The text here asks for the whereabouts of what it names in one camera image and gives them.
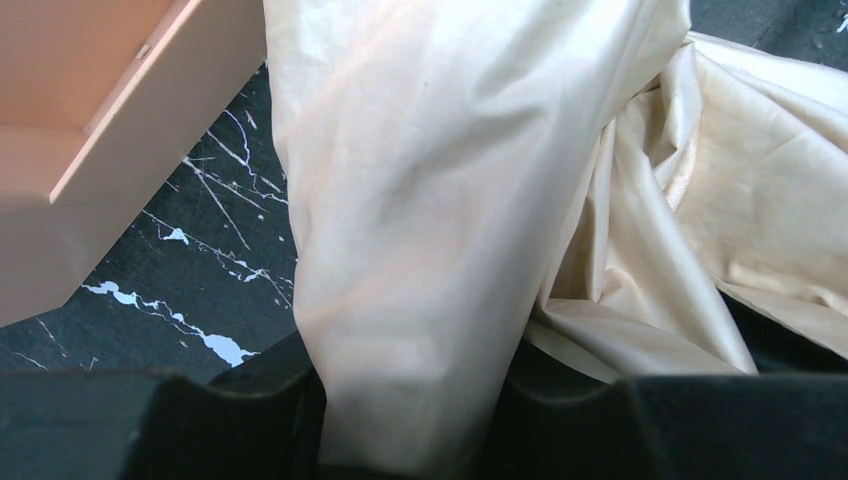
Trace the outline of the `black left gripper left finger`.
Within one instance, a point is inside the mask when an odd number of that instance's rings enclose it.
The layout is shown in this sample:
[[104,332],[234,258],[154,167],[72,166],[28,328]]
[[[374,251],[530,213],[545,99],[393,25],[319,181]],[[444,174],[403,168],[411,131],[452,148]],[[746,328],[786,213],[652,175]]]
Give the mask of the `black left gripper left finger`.
[[164,371],[1,378],[5,479],[313,479],[323,385],[293,334],[201,384]]

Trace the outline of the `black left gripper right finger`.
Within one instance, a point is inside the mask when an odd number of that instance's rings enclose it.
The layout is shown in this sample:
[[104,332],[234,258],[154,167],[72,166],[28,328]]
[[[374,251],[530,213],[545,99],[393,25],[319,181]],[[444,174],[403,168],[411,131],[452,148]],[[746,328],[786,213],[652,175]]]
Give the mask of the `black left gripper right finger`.
[[480,479],[843,479],[847,376],[635,376],[610,384],[522,342]]

